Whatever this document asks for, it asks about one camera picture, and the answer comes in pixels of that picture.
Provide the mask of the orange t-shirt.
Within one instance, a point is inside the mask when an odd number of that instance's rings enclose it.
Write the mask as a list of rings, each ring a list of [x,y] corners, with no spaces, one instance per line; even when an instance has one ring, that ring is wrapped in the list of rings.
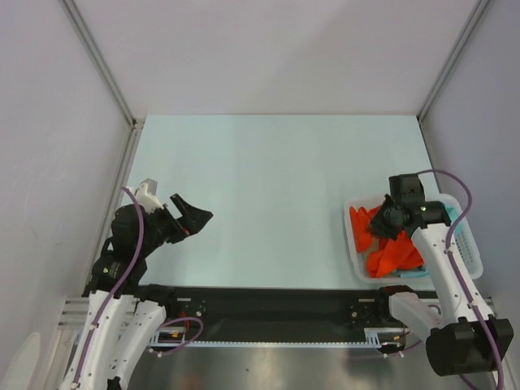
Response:
[[[395,240],[380,238],[369,230],[371,218],[380,206],[371,210],[349,207],[353,228],[354,246],[358,254],[366,257],[366,271],[371,278],[383,278],[394,271],[412,271],[424,265],[422,256],[405,232]]]

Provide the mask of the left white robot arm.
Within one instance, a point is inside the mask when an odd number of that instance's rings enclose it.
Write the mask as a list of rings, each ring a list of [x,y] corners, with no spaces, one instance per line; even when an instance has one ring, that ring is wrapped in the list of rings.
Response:
[[[62,389],[125,389],[145,351],[158,357],[174,353],[204,328],[202,315],[187,315],[173,289],[140,281],[147,257],[164,244],[198,234],[212,212],[174,194],[176,218],[144,189],[128,197],[130,204],[115,212],[111,235],[85,287],[86,318]]]

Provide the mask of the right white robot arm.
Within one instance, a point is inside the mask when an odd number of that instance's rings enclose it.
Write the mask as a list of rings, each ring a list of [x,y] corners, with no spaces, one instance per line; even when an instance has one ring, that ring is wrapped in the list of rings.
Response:
[[[425,262],[439,300],[435,312],[405,285],[379,289],[375,317],[384,326],[398,321],[424,344],[439,376],[495,371],[504,387],[502,360],[514,337],[506,318],[497,318],[470,277],[454,240],[464,213],[452,221],[441,201],[428,201],[417,173],[389,178],[389,194],[370,221],[378,237],[395,239],[404,232]]]

